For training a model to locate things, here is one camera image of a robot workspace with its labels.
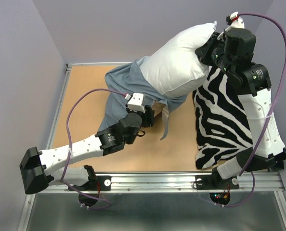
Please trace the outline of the white pillow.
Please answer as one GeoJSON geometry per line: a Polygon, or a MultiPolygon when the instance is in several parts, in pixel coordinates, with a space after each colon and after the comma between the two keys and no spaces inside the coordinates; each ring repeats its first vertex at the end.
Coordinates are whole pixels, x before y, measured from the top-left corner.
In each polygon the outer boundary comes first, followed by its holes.
{"type": "Polygon", "coordinates": [[[144,79],[166,98],[177,98],[199,88],[207,79],[209,66],[199,62],[196,49],[216,31],[217,22],[190,27],[171,38],[139,68],[144,79]]]}

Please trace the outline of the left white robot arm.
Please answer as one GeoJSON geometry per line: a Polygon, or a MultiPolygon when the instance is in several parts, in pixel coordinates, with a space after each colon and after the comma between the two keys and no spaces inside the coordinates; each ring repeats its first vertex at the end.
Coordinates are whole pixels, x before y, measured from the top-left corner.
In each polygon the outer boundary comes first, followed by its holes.
{"type": "Polygon", "coordinates": [[[73,144],[48,150],[27,149],[19,165],[25,193],[39,193],[64,182],[92,189],[96,177],[91,166],[64,171],[70,164],[123,150],[126,144],[133,144],[137,137],[145,134],[141,128],[154,124],[155,112],[151,106],[145,106],[143,111],[128,109],[127,112],[116,124],[73,144]]]}

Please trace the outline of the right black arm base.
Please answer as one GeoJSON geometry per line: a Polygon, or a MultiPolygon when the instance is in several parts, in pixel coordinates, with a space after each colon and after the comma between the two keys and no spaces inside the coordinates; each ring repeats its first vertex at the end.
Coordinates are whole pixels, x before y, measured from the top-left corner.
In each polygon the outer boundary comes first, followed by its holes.
{"type": "Polygon", "coordinates": [[[192,187],[199,191],[209,191],[211,202],[226,206],[231,199],[231,190],[239,189],[239,182],[236,176],[223,180],[211,174],[203,174],[195,176],[192,187]]]}

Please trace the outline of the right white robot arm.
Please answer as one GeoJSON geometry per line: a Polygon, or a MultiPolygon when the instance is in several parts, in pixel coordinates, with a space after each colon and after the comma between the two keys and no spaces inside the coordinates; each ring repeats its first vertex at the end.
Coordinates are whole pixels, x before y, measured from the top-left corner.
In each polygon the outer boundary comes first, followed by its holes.
{"type": "Polygon", "coordinates": [[[256,36],[233,28],[213,32],[195,53],[201,63],[220,69],[241,102],[247,116],[253,146],[214,168],[211,184],[221,188],[228,178],[242,171],[267,169],[286,160],[286,146],[278,132],[271,99],[271,80],[267,68],[252,62],[256,36]]]}

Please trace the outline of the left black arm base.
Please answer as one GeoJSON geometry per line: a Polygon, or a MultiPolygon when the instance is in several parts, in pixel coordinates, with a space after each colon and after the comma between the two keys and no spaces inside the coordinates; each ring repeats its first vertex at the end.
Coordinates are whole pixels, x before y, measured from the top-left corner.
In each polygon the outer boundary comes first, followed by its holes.
{"type": "Polygon", "coordinates": [[[101,198],[101,193],[111,190],[112,177],[109,175],[97,176],[93,180],[89,180],[82,186],[70,185],[69,191],[75,191],[78,193],[78,202],[80,207],[87,210],[91,209],[106,209],[109,208],[112,203],[107,199],[101,198]]]}

